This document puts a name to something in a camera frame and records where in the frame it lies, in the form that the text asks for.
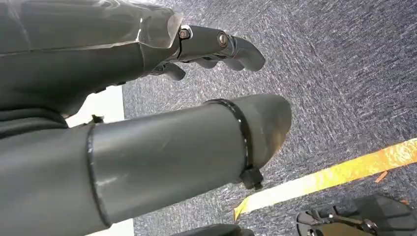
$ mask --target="gray fabric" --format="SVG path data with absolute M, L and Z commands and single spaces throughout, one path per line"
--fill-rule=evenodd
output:
M 159 0 L 185 22 L 224 29 L 265 55 L 260 72 L 180 65 L 183 81 L 146 77 L 123 87 L 127 118 L 197 106 L 212 98 L 277 93 L 292 104 L 293 126 L 263 168 L 265 186 L 313 173 L 417 137 L 417 4 L 413 0 Z M 410 165 L 243 215 L 257 235 L 288 235 L 297 212 L 382 193 L 417 206 Z M 232 223 L 251 192 L 227 185 L 134 220 L 137 236 L 167 236 L 212 223 Z

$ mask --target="bolt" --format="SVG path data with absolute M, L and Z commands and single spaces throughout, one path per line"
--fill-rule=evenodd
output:
M 229 38 L 224 32 L 219 33 L 217 40 L 219 41 L 219 45 L 222 48 L 225 48 L 227 46 L 227 43 L 229 42 Z
M 179 31 L 179 38 L 180 39 L 188 39 L 190 37 L 190 32 L 186 29 L 181 29 Z

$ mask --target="prosthetic hand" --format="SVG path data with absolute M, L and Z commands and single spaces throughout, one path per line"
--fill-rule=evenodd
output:
M 416 211 L 402 202 L 374 195 L 303 211 L 295 236 L 411 236 Z
M 261 187 L 291 109 L 278 95 L 68 129 L 87 95 L 174 62 L 259 70 L 249 42 L 130 1 L 8 1 L 0 52 L 0 233 L 81 236 L 242 181 Z

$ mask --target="yellow tape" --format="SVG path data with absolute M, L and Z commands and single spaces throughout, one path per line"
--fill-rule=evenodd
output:
M 235 221 L 242 213 L 415 162 L 417 139 L 411 139 L 252 194 L 235 208 Z

